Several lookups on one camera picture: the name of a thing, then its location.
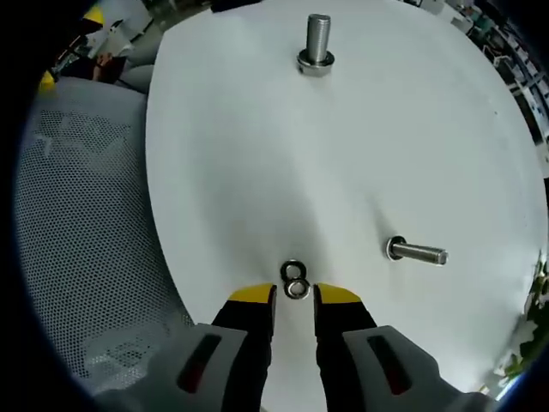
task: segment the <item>yellow object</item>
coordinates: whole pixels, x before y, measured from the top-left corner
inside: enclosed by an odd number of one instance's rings
[[[103,13],[101,12],[100,6],[97,4],[92,6],[92,8],[84,15],[85,19],[95,21],[101,26],[105,25],[105,18],[103,18]]]
[[[39,92],[47,92],[55,88],[55,80],[49,71],[46,71],[40,80]]]
[[[268,303],[268,297],[270,296],[271,288],[273,286],[273,283],[264,283],[242,288],[234,292],[229,297],[229,300],[236,300],[237,302]]]
[[[317,283],[323,304],[329,303],[361,303],[360,297],[344,288]]]

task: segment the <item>bolt lying on its side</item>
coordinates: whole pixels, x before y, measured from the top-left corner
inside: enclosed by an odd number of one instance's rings
[[[387,258],[392,261],[402,258],[411,258],[442,266],[448,262],[448,252],[436,247],[409,245],[402,236],[394,236],[385,246]]]

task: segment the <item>gray mesh chair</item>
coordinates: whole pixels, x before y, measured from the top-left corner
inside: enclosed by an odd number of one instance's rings
[[[146,98],[62,79],[21,144],[15,224],[34,310],[93,395],[123,389],[191,324],[166,267],[144,168]]]

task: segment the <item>upright bolt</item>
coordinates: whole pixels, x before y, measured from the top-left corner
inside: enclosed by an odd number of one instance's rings
[[[307,21],[307,47],[298,55],[299,71],[307,76],[322,77],[327,75],[335,58],[328,51],[329,15],[309,15]]]
[[[329,15],[310,15],[307,21],[307,57],[310,63],[318,64],[326,59],[329,29],[332,19]]]
[[[409,245],[402,236],[395,236],[387,242],[385,252],[390,260],[411,258],[442,266],[448,262],[448,252],[437,247]]]

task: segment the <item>metal bolt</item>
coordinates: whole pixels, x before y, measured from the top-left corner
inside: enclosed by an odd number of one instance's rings
[[[307,47],[298,55],[299,71],[307,76],[322,77],[327,75],[335,58],[328,51],[329,15],[309,15],[307,21]]]
[[[409,245],[402,236],[395,236],[389,239],[385,252],[390,260],[411,258],[442,266],[448,262],[448,252],[437,247]]]

